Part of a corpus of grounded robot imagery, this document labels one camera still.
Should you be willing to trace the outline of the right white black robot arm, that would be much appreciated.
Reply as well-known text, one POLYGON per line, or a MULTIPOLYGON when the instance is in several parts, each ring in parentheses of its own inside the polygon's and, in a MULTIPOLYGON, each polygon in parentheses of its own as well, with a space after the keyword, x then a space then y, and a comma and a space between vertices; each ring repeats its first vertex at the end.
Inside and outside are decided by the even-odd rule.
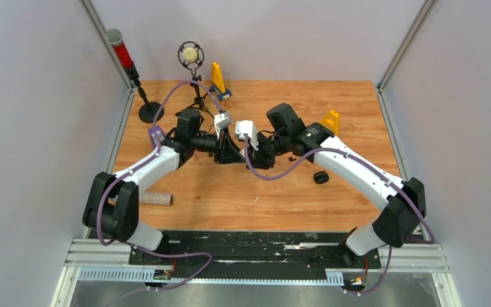
POLYGON ((382 170, 348 147, 326 123, 306 125, 293 107, 279 104, 267 112, 274 135, 264 136, 252 121, 237 122, 235 134, 245 144, 245 161, 255 173, 255 158, 273 161, 291 152, 298 162, 321 166, 362 192, 380 211, 376 219, 351 230, 340 243, 339 257, 348 267, 359 265, 372 249, 402 247, 426 217, 425 185, 382 170))

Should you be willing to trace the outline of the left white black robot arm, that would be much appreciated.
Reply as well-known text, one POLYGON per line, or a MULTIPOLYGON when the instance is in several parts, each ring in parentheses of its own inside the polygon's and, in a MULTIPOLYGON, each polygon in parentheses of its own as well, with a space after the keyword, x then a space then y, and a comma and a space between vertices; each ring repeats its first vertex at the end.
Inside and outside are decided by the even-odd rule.
POLYGON ((164 175, 183 166, 194 152, 222 155, 222 145, 229 138, 229 112, 215 115, 213 134, 200 129, 202 122, 197 109, 185 109, 168 133, 153 128, 155 148, 146 157, 115 174, 97 174, 82 216, 83 225, 111 240, 145 248, 153 263, 165 263, 170 247, 163 242, 160 230, 139 220, 140 196, 164 175))

